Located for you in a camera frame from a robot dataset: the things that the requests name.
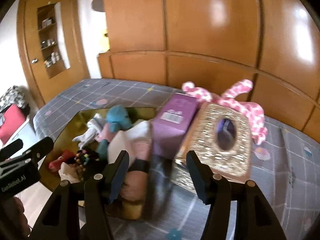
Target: bed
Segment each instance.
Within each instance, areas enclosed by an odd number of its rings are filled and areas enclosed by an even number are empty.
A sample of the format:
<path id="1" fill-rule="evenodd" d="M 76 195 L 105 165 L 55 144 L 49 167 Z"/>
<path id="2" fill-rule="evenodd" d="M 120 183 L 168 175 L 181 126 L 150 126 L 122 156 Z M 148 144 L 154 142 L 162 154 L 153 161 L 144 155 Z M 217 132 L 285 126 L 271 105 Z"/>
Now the bed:
<path id="1" fill-rule="evenodd" d="M 38 137 L 56 140 L 79 111 L 124 107 L 160 109 L 173 93 L 167 86 L 115 79 L 85 79 L 47 103 L 34 117 Z M 268 136 L 260 148 L 270 153 L 261 160 L 252 154 L 250 178 L 275 211 L 287 239 L 302 239 L 320 212 L 320 144 L 302 132 L 266 117 Z M 253 152 L 258 146 L 253 145 Z M 209 206 L 196 195 L 170 182 L 171 162 L 153 156 L 148 197 L 142 220 L 109 218 L 116 239 L 166 239 L 171 230 L 182 238 L 200 239 Z M 236 202 L 232 202 L 227 239 L 233 239 Z"/>

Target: black strap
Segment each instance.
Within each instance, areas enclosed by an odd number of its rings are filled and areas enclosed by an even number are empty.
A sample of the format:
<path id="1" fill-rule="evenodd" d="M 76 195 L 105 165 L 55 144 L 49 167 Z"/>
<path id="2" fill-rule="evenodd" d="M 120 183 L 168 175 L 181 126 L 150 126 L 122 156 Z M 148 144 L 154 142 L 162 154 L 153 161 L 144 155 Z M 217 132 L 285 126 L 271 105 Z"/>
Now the black strap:
<path id="1" fill-rule="evenodd" d="M 145 160 L 135 159 L 128 171 L 142 171 L 148 173 L 150 169 L 150 163 Z"/>

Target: oval opening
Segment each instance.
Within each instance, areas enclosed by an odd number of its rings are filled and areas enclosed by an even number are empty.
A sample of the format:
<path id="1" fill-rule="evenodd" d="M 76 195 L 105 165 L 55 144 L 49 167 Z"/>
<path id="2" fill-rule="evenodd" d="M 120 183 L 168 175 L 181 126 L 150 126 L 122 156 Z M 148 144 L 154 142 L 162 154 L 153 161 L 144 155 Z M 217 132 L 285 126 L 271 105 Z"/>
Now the oval opening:
<path id="1" fill-rule="evenodd" d="M 228 119 L 224 118 L 217 125 L 217 143 L 221 150 L 230 150 L 236 141 L 236 126 Z"/>

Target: mirror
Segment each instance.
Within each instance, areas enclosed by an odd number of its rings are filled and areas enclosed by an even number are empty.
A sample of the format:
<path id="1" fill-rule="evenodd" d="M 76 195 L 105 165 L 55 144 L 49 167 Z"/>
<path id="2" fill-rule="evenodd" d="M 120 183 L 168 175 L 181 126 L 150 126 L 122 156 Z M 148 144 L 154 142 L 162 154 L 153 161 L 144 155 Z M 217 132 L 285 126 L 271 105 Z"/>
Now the mirror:
<path id="1" fill-rule="evenodd" d="M 234 123 L 224 118 L 217 125 L 217 143 L 223 151 L 230 150 L 236 141 L 236 127 Z"/>
<path id="2" fill-rule="evenodd" d="M 64 40 L 61 3 L 38 8 L 38 33 L 44 66 L 49 78 L 70 68 Z"/>

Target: barcode label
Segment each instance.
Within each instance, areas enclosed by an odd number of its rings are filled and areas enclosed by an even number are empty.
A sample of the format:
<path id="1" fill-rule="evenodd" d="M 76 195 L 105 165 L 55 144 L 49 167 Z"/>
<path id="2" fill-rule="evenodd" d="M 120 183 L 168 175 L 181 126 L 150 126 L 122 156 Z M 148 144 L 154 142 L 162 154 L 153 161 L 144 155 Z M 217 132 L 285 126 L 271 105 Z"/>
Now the barcode label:
<path id="1" fill-rule="evenodd" d="M 161 116 L 161 119 L 169 121 L 169 122 L 181 123 L 183 117 L 180 115 L 170 114 L 170 113 L 164 112 Z"/>

